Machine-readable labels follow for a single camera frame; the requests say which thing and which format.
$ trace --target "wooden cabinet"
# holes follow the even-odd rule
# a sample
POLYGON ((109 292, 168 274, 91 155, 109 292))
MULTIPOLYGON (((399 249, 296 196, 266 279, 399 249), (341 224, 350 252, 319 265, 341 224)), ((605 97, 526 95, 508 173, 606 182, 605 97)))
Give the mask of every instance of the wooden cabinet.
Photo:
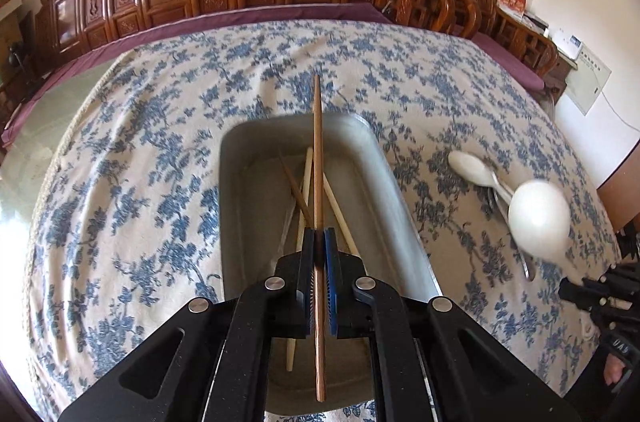
POLYGON ((614 231, 619 231, 640 213, 640 143, 605 183, 598 196, 607 210, 614 231))
POLYGON ((0 0, 0 2, 4 2, 4 6, 0 7, 0 131, 2 131, 14 110, 30 94, 33 87, 33 70, 30 70, 31 63, 28 60, 25 60, 26 73, 9 64, 11 46, 14 43, 21 43, 22 35, 17 11, 6 14, 6 10, 15 9, 14 3, 19 4, 20 0, 0 0))
POLYGON ((571 70, 576 70, 578 65, 575 61, 569 59, 558 52, 558 60, 549 72, 547 72, 542 78, 545 82, 546 88, 548 88, 554 103, 558 102, 558 99, 566 88, 566 78, 571 70))

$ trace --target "tablecloth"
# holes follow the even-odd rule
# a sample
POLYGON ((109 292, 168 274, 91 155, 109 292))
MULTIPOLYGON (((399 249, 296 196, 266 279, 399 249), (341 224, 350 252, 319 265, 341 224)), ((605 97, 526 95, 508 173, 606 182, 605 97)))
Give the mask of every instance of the tablecloth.
MULTIPOLYGON (((325 110, 373 129, 443 292, 551 388, 564 393, 596 341, 560 302, 560 269, 524 279, 486 192, 447 165, 452 149, 490 163, 510 187, 563 190, 566 255, 599 276, 618 258, 606 213, 558 129, 470 41, 393 25, 290 21, 187 34, 121 57, 79 110, 36 205, 26 276, 30 366, 55 420, 194 296, 223 299, 218 151, 241 121, 325 110)), ((269 420, 374 420, 375 405, 269 420)))

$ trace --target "wooden chopstick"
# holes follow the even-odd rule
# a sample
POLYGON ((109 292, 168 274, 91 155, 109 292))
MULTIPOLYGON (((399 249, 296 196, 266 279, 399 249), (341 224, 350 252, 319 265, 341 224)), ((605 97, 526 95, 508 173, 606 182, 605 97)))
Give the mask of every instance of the wooden chopstick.
POLYGON ((289 180, 289 186, 291 187, 291 194, 296 199, 296 202, 298 203, 298 207, 300 208, 300 211, 302 212, 302 215, 306 220, 306 225, 308 225, 309 227, 312 227, 314 225, 314 219, 311 217, 311 213, 309 212, 308 207, 306 207, 305 199, 302 196, 302 193, 300 192, 300 188, 298 187, 296 178, 293 176, 293 174, 291 173, 291 170, 289 169, 287 164, 284 162, 284 159, 282 158, 282 154, 278 153, 278 158, 280 159, 280 164, 282 164, 282 169, 284 170, 284 173, 287 176, 287 179, 289 180))
POLYGON ((344 241, 347 243, 347 248, 349 252, 353 256, 358 256, 358 258, 362 259, 360 256, 360 252, 356 246, 356 242, 351 236, 351 231, 349 230, 349 226, 347 225, 346 220, 344 219, 344 215, 340 210, 340 206, 338 205, 338 200, 336 200, 334 191, 331 189, 329 185, 329 181, 326 178, 326 175, 323 175, 323 183, 324 183, 324 192, 326 193, 326 197, 329 199, 329 204, 331 205, 331 209, 334 212, 334 216, 338 225, 340 226, 340 230, 342 231, 342 235, 344 236, 344 241))
POLYGON ((324 291, 324 247, 322 215, 322 100, 320 96, 320 76, 316 75, 314 85, 314 341, 316 343, 316 399, 326 399, 326 375, 324 355, 324 318, 326 314, 326 294, 324 291))
POLYGON ((278 263, 278 260, 280 259, 281 256, 284 256, 284 246, 287 243, 287 236, 289 235, 291 222, 293 221, 293 215, 296 212, 296 206, 297 206, 296 199, 291 197, 291 202, 289 204, 289 208, 287 209, 287 212, 284 218, 284 224, 282 225, 282 233, 280 234, 280 243, 278 243, 276 254, 267 263, 265 269, 263 269, 263 271, 260 272, 260 276, 263 276, 266 272, 268 272, 270 276, 273 275, 273 273, 275 272, 275 268, 278 263))
MULTIPOLYGON (((305 176, 302 181, 302 195, 305 204, 309 202, 309 192, 311 190, 311 168, 313 167, 314 162, 314 151, 313 148, 306 149, 306 159, 305 159, 305 176)), ((298 241, 296 243, 296 251, 302 251, 302 242, 305 237, 305 218, 304 215, 300 214, 300 219, 298 221, 298 241)), ((296 340, 295 339, 287 339, 287 372, 293 371, 293 360, 296 356, 296 340)))

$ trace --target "white ceramic spoon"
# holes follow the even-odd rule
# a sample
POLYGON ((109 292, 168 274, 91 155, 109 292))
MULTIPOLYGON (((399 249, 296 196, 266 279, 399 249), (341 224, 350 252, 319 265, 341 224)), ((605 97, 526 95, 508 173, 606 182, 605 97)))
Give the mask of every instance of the white ceramic spoon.
MULTIPOLYGON (((511 193, 511 196, 513 196, 513 192, 507 186, 504 186, 504 188, 511 193)), ((491 193, 491 195, 493 196, 495 206, 498 209, 498 211, 500 211, 500 214, 504 219, 504 223, 507 224, 508 226, 509 225, 509 210, 508 210, 509 204, 504 200, 500 199, 495 189, 490 189, 489 193, 491 193)), ((518 252, 520 253, 520 258, 522 258, 522 269, 524 271, 524 277, 527 279, 527 281, 533 281, 536 278, 536 264, 533 261, 533 257, 529 256, 527 253, 521 250, 518 247, 517 243, 515 243, 515 246, 518 252)))
MULTIPOLYGON (((529 180, 516 189, 509 206, 515 242, 530 255, 555 263, 569 281, 582 285, 582 276, 564 256, 570 227, 569 204, 551 182, 529 180)), ((587 312, 580 311, 580 323, 582 336, 593 337, 595 328, 587 312)))
POLYGON ((471 155, 464 151, 450 151, 447 158, 451 169, 463 179, 476 186, 492 187, 507 204, 511 202, 513 192, 509 193, 509 191, 505 189, 505 186, 498 180, 495 171, 476 157, 476 155, 471 155))

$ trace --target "metal spoon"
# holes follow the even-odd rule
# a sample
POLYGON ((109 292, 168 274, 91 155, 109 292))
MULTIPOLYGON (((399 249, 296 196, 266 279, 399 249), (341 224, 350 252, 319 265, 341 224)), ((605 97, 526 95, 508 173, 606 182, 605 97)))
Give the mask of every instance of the metal spoon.
MULTIPOLYGON (((490 189, 488 190, 488 192, 489 192, 489 202, 491 201, 491 198, 494 199, 496 208, 498 209, 498 211, 500 211, 500 214, 504 218, 504 221, 506 222, 506 224, 509 225, 509 215, 505 210, 503 205, 504 203, 500 200, 498 193, 496 192, 495 189, 490 189)), ((533 258, 529 256, 528 253, 526 253, 521 248, 519 248, 518 244, 515 243, 515 241, 513 243, 518 248, 518 251, 520 253, 520 259, 522 260, 522 269, 524 271, 524 277, 527 279, 527 281, 533 281, 536 277, 536 264, 533 261, 533 258)))

